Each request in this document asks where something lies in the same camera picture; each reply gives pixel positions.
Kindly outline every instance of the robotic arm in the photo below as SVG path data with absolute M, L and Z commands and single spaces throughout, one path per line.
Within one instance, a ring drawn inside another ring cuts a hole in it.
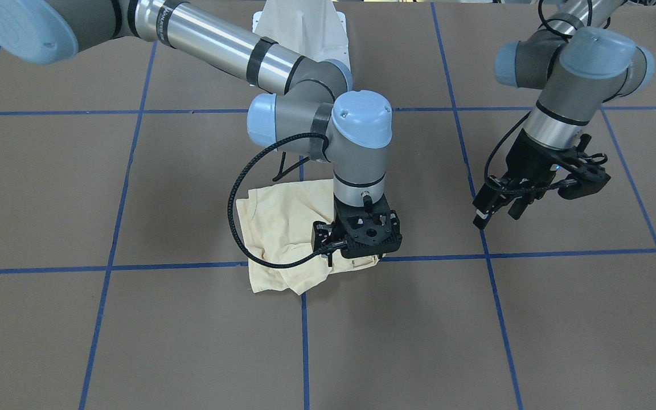
M 540 89 L 535 107 L 502 138 L 485 166 L 485 184 L 474 198 L 474 225 L 484 229 L 500 208 L 518 220 L 526 207 L 558 189 L 564 199 L 596 194 L 611 179 L 604 154 L 587 155 L 591 140 L 581 134 L 601 104 L 642 88 L 654 72 L 649 50 L 599 28 L 625 0 L 572 0 L 526 42 L 500 49 L 495 77 L 505 85 Z M 506 156 L 507 172 L 487 176 L 499 146 L 523 127 Z M 560 169 L 568 176 L 552 183 Z
M 268 91 L 248 110 L 252 141 L 333 163 L 335 221 L 313 223 L 312 256 L 330 263 L 337 249 L 349 258 L 399 249 L 399 219 L 383 192 L 391 105 L 351 91 L 343 63 L 311 60 L 179 0 L 0 0 L 0 45 L 27 62 L 66 60 L 122 36 L 161 41 Z

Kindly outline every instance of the black bracket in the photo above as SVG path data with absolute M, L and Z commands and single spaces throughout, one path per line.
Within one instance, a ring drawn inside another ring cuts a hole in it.
M 343 243 L 346 259 L 396 252 L 401 246 L 401 223 L 396 211 L 388 207 L 385 196 L 374 203 L 364 197 L 364 207 L 351 207 L 334 197 L 335 221 L 313 223 L 313 251 L 326 245 Z M 333 259 L 328 256 L 328 266 Z
M 588 155 L 585 150 L 591 135 L 581 135 L 576 147 L 553 150 L 532 140 L 521 130 L 505 158 L 508 171 L 502 178 L 490 175 L 472 204 L 477 208 L 474 225 L 484 229 L 490 217 L 513 202 L 508 214 L 520 219 L 528 205 L 544 197 L 548 190 L 558 190 L 564 199 L 576 199 L 599 192 L 612 178 L 602 164 L 606 154 Z M 552 184 L 559 169 L 568 171 L 565 179 Z

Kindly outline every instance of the blue tape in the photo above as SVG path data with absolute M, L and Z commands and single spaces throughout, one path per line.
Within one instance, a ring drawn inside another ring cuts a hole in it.
M 300 295 L 300 319 L 302 322 L 302 407 L 310 410 L 310 366 L 308 363 L 308 299 L 305 293 Z
M 394 108 L 394 112 L 448 112 L 448 111 L 528 111 L 531 106 L 414 106 Z M 656 106 L 605 106 L 607 111 L 656 111 Z M 143 114 L 244 114 L 247 109 L 144 109 Z M 0 111 L 5 115 L 102 115 L 102 114 L 139 114 L 138 109 L 94 109 L 80 111 Z
M 651 234 L 651 238 L 653 238 L 654 241 L 654 246 L 656 246 L 656 232 L 654 231 L 654 226 L 651 225 L 651 220 L 649 219 L 649 214 L 647 213 L 645 203 L 642 201 L 642 197 L 639 194 L 639 190 L 637 189 L 637 184 L 634 182 L 634 179 L 632 178 L 632 173 L 629 171 L 627 160 L 625 160 L 624 154 L 622 154 L 622 148 L 620 147 L 619 142 L 617 141 L 617 136 L 614 133 L 614 128 L 612 127 L 612 123 L 609 121 L 609 117 L 606 115 L 606 109 L 604 109 L 604 107 L 601 108 L 601 115 L 604 117 L 604 122 L 606 122 L 606 127 L 609 129 L 609 135 L 612 137 L 612 142 L 614 142 L 614 148 L 616 148 L 617 150 L 619 159 L 622 162 L 622 166 L 624 167 L 624 172 L 625 174 L 627 174 L 627 179 L 629 179 L 629 183 L 632 185 L 634 196 L 637 198 L 637 203 L 639 204 L 643 217 L 645 217 L 645 222 L 649 229 L 649 233 Z
M 524 257 L 576 257 L 594 255 L 642 255 L 656 253 L 656 249 L 599 249 L 599 250 L 573 250 L 573 251 L 549 251 L 549 252 L 515 252 L 515 253 L 490 253 L 490 259 L 523 259 Z M 414 256 L 386 256 L 381 259 L 384 262 L 427 262 L 440 260 L 474 260 L 485 259 L 484 253 L 470 253 L 458 255 L 414 255 Z M 233 268 L 247 267 L 246 260 L 235 260 L 231 262 L 197 262 L 197 263 L 157 263 L 148 265 L 113 265 L 112 272 L 120 270 L 168 270 L 168 269 L 197 269 L 197 268 Z M 4 268 L 0 269 L 0 275 L 18 273 L 68 273 L 68 272 L 103 272 L 109 267 L 102 265 L 94 266 L 65 266 L 44 268 Z
M 105 303 L 108 296 L 108 287 L 110 285 L 110 276 L 112 272 L 113 261 L 115 259 L 115 249 L 118 244 L 118 236 L 120 235 L 120 223 L 123 218 L 123 210 L 125 208 L 125 197 L 128 194 L 128 179 L 130 177 L 130 167 L 133 165 L 133 155 L 136 151 L 136 144 L 138 143 L 138 134 L 141 131 L 141 120 L 143 120 L 143 111 L 146 106 L 146 97 L 148 96 L 148 86 L 151 81 L 151 71 L 153 70 L 153 61 L 156 57 L 156 45 L 154 42 L 151 47 L 151 57 L 148 62 L 148 69 L 146 70 L 146 80 L 143 81 L 143 94 L 141 95 L 141 106 L 138 119 L 136 120 L 136 129 L 133 132 L 133 142 L 130 144 L 130 155 L 128 156 L 128 166 L 125 169 L 125 178 L 123 179 L 123 189 L 120 195 L 120 204 L 118 206 L 118 216 L 115 220 L 115 228 L 113 230 L 113 243 L 110 248 L 108 257 L 108 270 L 106 270 L 105 278 L 102 281 L 101 301 L 98 306 L 98 316 L 96 317 L 96 327 L 93 331 L 93 342 L 91 343 L 91 352 L 88 356 L 88 366 L 85 369 L 85 377 L 83 381 L 83 392 L 80 395 L 79 410 L 84 410 L 85 404 L 88 400 L 88 389 L 91 384 L 91 376 L 93 374 L 93 364 L 95 362 L 96 350 L 98 348 L 98 338 L 100 336 L 101 324 L 103 322 L 103 314 L 105 310 Z
M 450 70 L 447 65 L 447 58 L 445 56 L 445 48 L 442 46 L 442 34 L 440 34 L 440 24 L 437 21 L 437 11 L 435 10 L 434 3 L 431 3 L 432 7 L 432 19 L 434 20 L 434 30 L 437 33 L 437 42 L 440 45 L 440 54 L 442 55 L 442 64 L 445 68 L 445 77 L 447 79 L 447 89 L 450 93 L 450 101 L 452 102 L 453 114 L 455 116 L 455 123 L 457 125 L 457 134 L 460 141 L 460 148 L 462 150 L 462 159 L 464 160 L 465 167 L 467 170 L 467 181 L 469 182 L 469 189 L 472 194 L 472 197 L 475 197 L 474 191 L 474 182 L 472 182 L 472 169 L 469 165 L 469 159 L 467 158 L 467 149 L 465 147 L 464 138 L 462 135 L 462 125 L 460 124 L 460 117 L 456 109 L 457 104 L 455 101 L 455 94 L 452 87 L 452 79 L 450 77 Z M 513 362 L 513 352 L 510 350 L 510 341 L 507 337 L 507 332 L 505 329 L 505 319 L 503 319 L 502 306 L 500 305 L 500 299 L 497 293 L 497 286 L 495 285 L 495 275 L 493 272 L 492 260 L 490 259 L 490 252 L 487 249 L 487 241 L 485 240 L 485 233 L 483 231 L 479 232 L 482 242 L 482 251 L 485 255 L 485 261 L 487 263 L 487 274 L 490 277 L 490 285 L 493 289 L 493 295 L 495 298 L 495 309 L 498 313 L 498 321 L 500 324 L 500 332 L 503 336 L 503 344 L 505 345 L 505 354 L 507 355 L 508 369 L 510 369 L 510 377 L 512 379 L 513 389 L 515 390 L 515 401 L 518 405 L 518 410 L 523 410 L 523 399 L 520 396 L 520 386 L 518 384 L 518 377 L 515 374 L 515 363 Z

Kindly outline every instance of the metal cylinder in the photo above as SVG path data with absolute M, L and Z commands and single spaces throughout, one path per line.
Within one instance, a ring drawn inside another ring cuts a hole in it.
M 301 60 L 300 54 L 187 2 L 140 0 L 134 20 L 142 39 L 161 40 L 271 93 L 285 93 Z
M 626 0 L 591 0 L 591 27 L 601 27 L 606 23 L 606 19 L 612 15 Z M 573 35 L 578 27 L 575 25 L 580 21 L 584 26 L 587 25 L 589 18 L 589 6 L 586 0 L 569 0 L 561 6 L 558 13 L 550 18 L 548 25 L 560 33 Z
M 374 202 L 383 197 L 388 147 L 366 148 L 344 137 L 335 124 L 328 125 L 330 146 L 326 155 L 333 163 L 333 195 L 351 207 L 363 207 L 364 195 Z
M 561 64 L 553 72 L 523 129 L 541 145 L 565 150 L 576 143 L 601 103 L 620 90 L 626 73 L 592 80 L 569 73 Z

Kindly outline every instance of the black cable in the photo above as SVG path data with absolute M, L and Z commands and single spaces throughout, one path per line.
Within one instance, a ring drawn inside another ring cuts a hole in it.
M 244 167 L 242 172 L 240 172 L 239 176 L 237 177 L 237 180 L 235 181 L 234 186 L 232 186 L 232 191 L 229 192 L 229 202 L 227 202 L 227 221 L 229 221 L 229 230 L 232 231 L 232 237 L 235 239 L 235 242 L 237 243 L 237 247 L 239 247 L 242 253 L 245 254 L 245 256 L 247 256 L 249 259 L 268 268 L 273 268 L 273 269 L 294 268 L 297 267 L 298 265 L 302 265 L 303 263 L 308 262 L 308 260 L 313 259 L 318 255 L 328 255 L 332 252 L 335 252 L 335 250 L 337 250 L 334 247 L 326 245 L 318 248 L 312 254 L 303 257 L 303 259 L 296 260 L 293 263 L 270 263 L 267 262 L 266 260 L 259 259 L 257 256 L 253 255 L 252 252 L 250 252 L 249 249 L 247 249 L 247 247 L 244 246 L 242 239 L 240 239 L 239 234 L 237 234 L 237 226 L 235 226 L 235 218 L 234 218 L 234 202 L 235 202 L 235 197 L 237 197 L 237 191 L 239 190 L 242 181 L 247 176 L 247 173 L 250 171 L 250 169 L 252 169 L 253 166 L 255 166 L 257 161 L 261 160 L 265 155 L 268 155 L 276 148 L 282 147 L 283 145 L 286 145 L 289 142 L 302 140 L 303 138 L 320 138 L 321 140 L 323 140 L 323 156 L 325 156 L 325 150 L 326 148 L 328 148 L 328 138 L 325 135 L 319 133 L 299 133 L 291 137 L 283 138 L 283 140 L 273 143 L 269 147 L 260 151 L 260 153 L 258 153 L 254 158 L 252 158 L 252 160 L 250 160 L 247 163 L 247 165 Z
M 541 19 L 541 24 L 543 25 L 543 28 L 545 28 L 547 31 L 549 31 L 552 34 L 555 34 L 556 36 L 559 36 L 560 38 L 563 39 L 563 41 L 568 42 L 568 40 L 570 38 L 572 38 L 573 35 L 572 34 L 561 33 L 560 31 L 552 28 L 548 24 L 548 20 L 543 15 L 543 8 L 542 8 L 543 7 L 543 1 L 544 0 L 539 0 L 539 2 L 538 2 L 538 17 Z M 592 15 L 593 15 L 593 3 L 591 2 L 591 0 L 586 0 L 586 5 L 589 9 L 589 15 L 586 18 L 586 26 L 591 26 L 591 20 L 592 20 Z
M 283 151 L 283 156 L 282 156 L 282 159 L 280 161 L 280 171 L 273 178 L 273 182 L 278 182 L 280 179 L 283 179 L 284 176 L 291 173 L 292 171 L 294 171 L 296 168 L 298 168 L 302 164 L 306 163 L 307 161 L 310 161 L 310 157 L 305 157 L 302 160 L 297 161 L 297 163 L 292 164 L 291 166 L 288 167 L 288 169 L 283 171 L 283 166 L 285 166 L 285 152 Z
M 485 163 L 485 171 L 484 171 L 484 174 L 483 174 L 483 176 L 485 177 L 485 185 L 487 185 L 487 187 L 490 187 L 490 189 L 494 190 L 495 192 L 500 192 L 500 194 L 512 194 L 512 195 L 536 194 L 536 192 L 544 192 L 544 191 L 547 191 L 547 190 L 558 189 L 560 187 L 568 187 L 568 186 L 574 185 L 576 183 L 575 181 L 572 182 L 572 181 L 567 181 L 565 179 L 562 179 L 562 180 L 556 182 L 555 184 L 548 185 L 547 187 L 522 188 L 522 189 L 517 189 L 517 190 L 508 190 L 508 189 L 505 189 L 503 187 L 494 186 L 497 183 L 495 181 L 493 181 L 492 179 L 490 179 L 490 177 L 489 177 L 490 162 L 492 162 L 493 158 L 495 157 L 495 154 L 498 152 L 498 150 L 500 150 L 500 147 L 502 147 L 503 143 L 505 143 L 507 141 L 507 139 L 510 138 L 510 136 L 513 134 L 513 132 L 515 132 L 515 130 L 518 129 L 518 127 L 520 127 L 520 125 L 523 123 L 523 121 L 528 119 L 528 115 L 530 115 L 530 114 L 531 114 L 531 112 L 528 111 L 527 114 L 523 115 L 523 118 L 518 120 L 518 122 L 516 122 L 515 125 L 513 125 L 513 127 L 510 128 L 510 130 L 507 133 L 505 133 L 505 135 L 503 135 L 503 137 L 500 139 L 500 142 L 498 142 L 498 144 L 495 145 L 495 148 L 493 148 L 493 151 L 492 151 L 492 153 L 490 153 L 490 156 L 487 157 L 487 162 Z

